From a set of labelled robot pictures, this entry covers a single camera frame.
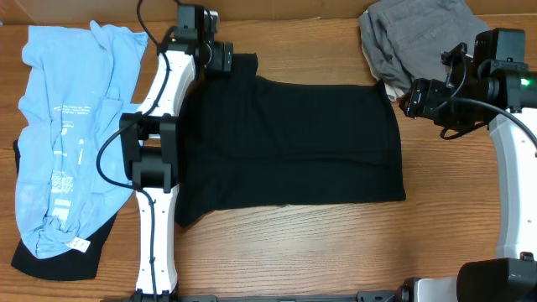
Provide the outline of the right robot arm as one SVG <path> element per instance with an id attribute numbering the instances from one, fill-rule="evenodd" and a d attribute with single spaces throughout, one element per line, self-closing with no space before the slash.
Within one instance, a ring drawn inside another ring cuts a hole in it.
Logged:
<path id="1" fill-rule="evenodd" d="M 536 299 L 536 74 L 524 53 L 522 29 L 482 32 L 473 55 L 464 43 L 442 53 L 445 81 L 417 79 L 400 98 L 406 117 L 430 119 L 445 140 L 487 128 L 498 161 L 500 232 L 494 259 L 466 263 L 455 277 L 407 279 L 383 300 Z"/>

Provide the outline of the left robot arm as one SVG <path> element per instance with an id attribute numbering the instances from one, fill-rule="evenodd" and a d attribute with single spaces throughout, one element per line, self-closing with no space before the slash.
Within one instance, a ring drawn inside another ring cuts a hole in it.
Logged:
<path id="1" fill-rule="evenodd" d="M 125 174 L 140 215 L 140 265 L 132 301 L 175 301 L 175 202 L 179 192 L 179 114 L 189 87 L 206 71 L 231 70 L 233 45 L 214 39 L 217 12 L 180 4 L 177 24 L 156 45 L 148 95 L 120 119 Z"/>

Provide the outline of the black t-shirt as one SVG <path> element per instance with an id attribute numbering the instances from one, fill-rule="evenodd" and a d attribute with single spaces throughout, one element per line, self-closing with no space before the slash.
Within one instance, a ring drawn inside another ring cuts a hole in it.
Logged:
<path id="1" fill-rule="evenodd" d="M 255 206 L 402 201 L 397 123 L 385 86 L 294 85 L 254 54 L 207 77 L 180 111 L 175 221 Z"/>

